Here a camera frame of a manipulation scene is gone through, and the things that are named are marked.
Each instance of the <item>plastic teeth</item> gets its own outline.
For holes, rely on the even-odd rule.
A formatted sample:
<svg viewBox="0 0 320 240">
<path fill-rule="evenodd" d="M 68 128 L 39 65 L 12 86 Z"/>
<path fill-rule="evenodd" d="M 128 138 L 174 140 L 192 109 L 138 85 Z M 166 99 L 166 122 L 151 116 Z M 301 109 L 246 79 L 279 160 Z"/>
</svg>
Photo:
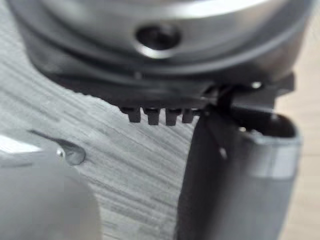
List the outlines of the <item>plastic teeth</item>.
<svg viewBox="0 0 320 240">
<path fill-rule="evenodd" d="M 131 123 L 141 122 L 140 107 L 120 107 L 121 112 L 127 114 Z M 149 125 L 158 125 L 161 108 L 143 108 L 144 114 L 148 116 Z M 178 116 L 182 115 L 182 123 L 191 124 L 194 116 L 198 116 L 201 111 L 199 109 L 165 109 L 165 124 L 167 126 L 175 126 Z"/>
</svg>

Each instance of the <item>hole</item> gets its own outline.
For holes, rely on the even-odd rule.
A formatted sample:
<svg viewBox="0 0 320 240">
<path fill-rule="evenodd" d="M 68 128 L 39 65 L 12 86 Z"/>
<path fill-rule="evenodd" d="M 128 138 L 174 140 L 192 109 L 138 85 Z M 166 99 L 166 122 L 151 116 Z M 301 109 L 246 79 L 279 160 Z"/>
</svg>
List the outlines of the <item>hole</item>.
<svg viewBox="0 0 320 240">
<path fill-rule="evenodd" d="M 149 49 L 164 51 L 176 47 L 181 41 L 181 35 L 177 28 L 163 24 L 139 29 L 136 39 Z"/>
</svg>

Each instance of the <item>gray plastic object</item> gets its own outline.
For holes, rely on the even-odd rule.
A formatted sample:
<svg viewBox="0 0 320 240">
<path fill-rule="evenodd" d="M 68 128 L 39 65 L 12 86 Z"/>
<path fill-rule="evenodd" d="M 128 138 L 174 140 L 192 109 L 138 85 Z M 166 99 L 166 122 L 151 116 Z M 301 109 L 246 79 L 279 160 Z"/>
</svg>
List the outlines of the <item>gray plastic object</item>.
<svg viewBox="0 0 320 240">
<path fill-rule="evenodd" d="M 54 141 L 0 133 L 1 240 L 101 240 L 97 200 Z"/>
<path fill-rule="evenodd" d="M 178 203 L 178 240 L 277 240 L 302 139 L 285 117 L 263 129 L 222 113 L 201 116 Z"/>
</svg>

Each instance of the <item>wood grain surface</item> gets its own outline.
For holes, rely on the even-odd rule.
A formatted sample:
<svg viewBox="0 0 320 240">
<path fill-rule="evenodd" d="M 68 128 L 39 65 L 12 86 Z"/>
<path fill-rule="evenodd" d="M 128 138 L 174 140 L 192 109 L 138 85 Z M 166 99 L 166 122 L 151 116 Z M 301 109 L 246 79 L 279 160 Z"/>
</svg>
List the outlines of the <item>wood grain surface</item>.
<svg viewBox="0 0 320 240">
<path fill-rule="evenodd" d="M 320 239 L 320 11 L 315 11 L 295 67 L 296 91 L 278 100 L 304 137 L 299 177 L 283 240 Z"/>
<path fill-rule="evenodd" d="M 283 240 L 320 240 L 320 9 L 295 67 L 297 91 L 278 100 L 304 135 L 299 178 Z M 0 0 L 0 131 L 36 129 L 83 146 L 77 169 L 99 200 L 104 240 L 171 240 L 194 128 L 129 124 L 102 100 L 75 94 L 36 72 Z"/>
</svg>

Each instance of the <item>black plastic housing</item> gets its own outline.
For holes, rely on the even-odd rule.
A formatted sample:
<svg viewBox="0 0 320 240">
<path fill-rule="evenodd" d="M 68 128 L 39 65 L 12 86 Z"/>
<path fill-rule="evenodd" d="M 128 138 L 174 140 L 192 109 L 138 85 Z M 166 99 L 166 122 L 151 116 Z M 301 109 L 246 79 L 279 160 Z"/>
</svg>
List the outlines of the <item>black plastic housing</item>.
<svg viewBox="0 0 320 240">
<path fill-rule="evenodd" d="M 201 110 L 217 102 L 223 86 L 273 85 L 288 77 L 312 3 L 290 0 L 241 47 L 204 61 L 177 63 L 99 45 L 60 22 L 40 0 L 8 1 L 27 54 L 41 73 L 67 89 L 119 106 L 133 122 L 140 121 L 140 108 L 146 113 Z"/>
</svg>

